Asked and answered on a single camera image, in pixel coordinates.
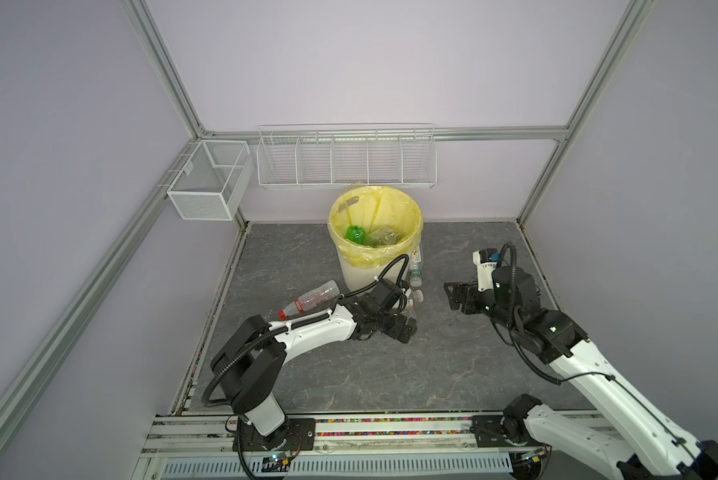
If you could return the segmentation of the clear bottle green cap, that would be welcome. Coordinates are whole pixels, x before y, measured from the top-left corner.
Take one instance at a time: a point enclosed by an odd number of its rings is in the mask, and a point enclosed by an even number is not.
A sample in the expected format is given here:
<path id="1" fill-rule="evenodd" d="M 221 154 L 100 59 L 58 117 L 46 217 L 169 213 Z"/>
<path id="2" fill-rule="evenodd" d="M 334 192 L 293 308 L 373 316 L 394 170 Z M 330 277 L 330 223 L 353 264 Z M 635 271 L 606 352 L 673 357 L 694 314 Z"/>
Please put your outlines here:
<path id="1" fill-rule="evenodd" d="M 410 256 L 410 269 L 409 269 L 409 283 L 414 289 L 422 286 L 422 273 L 421 273 L 421 262 L 422 253 L 421 248 L 417 247 Z"/>

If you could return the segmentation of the green bottle yellow cap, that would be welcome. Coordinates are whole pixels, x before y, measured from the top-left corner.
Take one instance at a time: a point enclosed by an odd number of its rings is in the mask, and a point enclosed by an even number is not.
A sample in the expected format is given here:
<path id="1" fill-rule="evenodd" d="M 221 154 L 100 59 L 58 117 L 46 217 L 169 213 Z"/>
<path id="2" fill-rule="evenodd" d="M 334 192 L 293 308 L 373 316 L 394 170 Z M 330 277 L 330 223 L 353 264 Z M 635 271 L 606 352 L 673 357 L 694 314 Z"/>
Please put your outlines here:
<path id="1" fill-rule="evenodd" d="M 345 239 L 357 244 L 366 244 L 366 230 L 357 225 L 350 225 L 345 232 Z"/>

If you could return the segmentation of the clear bottle orange label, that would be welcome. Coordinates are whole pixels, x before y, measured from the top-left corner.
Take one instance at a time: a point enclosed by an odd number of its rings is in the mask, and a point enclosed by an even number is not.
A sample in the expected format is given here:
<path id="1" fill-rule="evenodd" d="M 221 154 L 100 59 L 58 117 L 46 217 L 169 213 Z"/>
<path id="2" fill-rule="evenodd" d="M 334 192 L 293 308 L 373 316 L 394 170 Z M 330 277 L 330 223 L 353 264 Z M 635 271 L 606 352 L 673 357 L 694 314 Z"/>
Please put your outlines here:
<path id="1" fill-rule="evenodd" d="M 424 294 L 421 290 L 411 289 L 408 291 L 408 301 L 417 304 L 424 301 Z"/>

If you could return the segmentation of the square clear bottle green label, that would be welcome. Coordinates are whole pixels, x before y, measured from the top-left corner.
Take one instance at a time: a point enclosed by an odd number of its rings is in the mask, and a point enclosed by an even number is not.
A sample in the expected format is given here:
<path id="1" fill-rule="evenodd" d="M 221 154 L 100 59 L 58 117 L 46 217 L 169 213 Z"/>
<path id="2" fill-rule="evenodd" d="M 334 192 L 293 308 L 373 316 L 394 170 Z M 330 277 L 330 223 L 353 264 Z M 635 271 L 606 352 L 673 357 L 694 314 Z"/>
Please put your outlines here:
<path id="1" fill-rule="evenodd" d="M 390 227 L 380 227 L 365 236 L 365 245 L 371 248 L 382 248 L 395 245 L 398 242 L 397 233 Z"/>

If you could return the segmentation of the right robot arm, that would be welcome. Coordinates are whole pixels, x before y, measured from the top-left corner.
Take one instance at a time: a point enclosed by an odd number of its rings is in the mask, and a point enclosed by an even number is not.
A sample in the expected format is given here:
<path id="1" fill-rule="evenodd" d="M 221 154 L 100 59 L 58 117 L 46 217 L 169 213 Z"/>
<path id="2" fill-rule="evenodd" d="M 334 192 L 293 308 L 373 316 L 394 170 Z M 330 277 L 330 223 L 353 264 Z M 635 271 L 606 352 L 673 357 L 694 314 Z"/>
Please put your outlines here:
<path id="1" fill-rule="evenodd" d="M 574 386 L 610 423 L 614 435 L 585 427 L 523 394 L 491 428 L 513 445 L 538 442 L 566 453 L 609 479 L 716 479 L 718 442 L 699 440 L 636 390 L 569 316 L 540 303 L 533 277 L 501 266 L 487 284 L 448 282 L 451 309 L 483 314 L 506 328 L 523 361 L 535 355 L 551 368 L 531 370 L 557 386 Z"/>

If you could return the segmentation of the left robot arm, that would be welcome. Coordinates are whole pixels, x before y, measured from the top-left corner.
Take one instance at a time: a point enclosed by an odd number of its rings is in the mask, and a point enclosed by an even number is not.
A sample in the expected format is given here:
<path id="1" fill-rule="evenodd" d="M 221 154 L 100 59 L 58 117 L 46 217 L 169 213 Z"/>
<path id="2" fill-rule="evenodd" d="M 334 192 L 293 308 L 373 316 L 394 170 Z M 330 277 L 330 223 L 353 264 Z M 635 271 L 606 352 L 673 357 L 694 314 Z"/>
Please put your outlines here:
<path id="1" fill-rule="evenodd" d="M 378 332 L 407 344 L 417 331 L 416 320 L 403 314 L 409 290 L 405 280 L 379 278 L 315 313 L 274 322 L 247 318 L 212 359 L 201 404 L 230 407 L 262 449 L 283 446 L 298 428 L 273 393 L 282 368 L 320 347 Z"/>

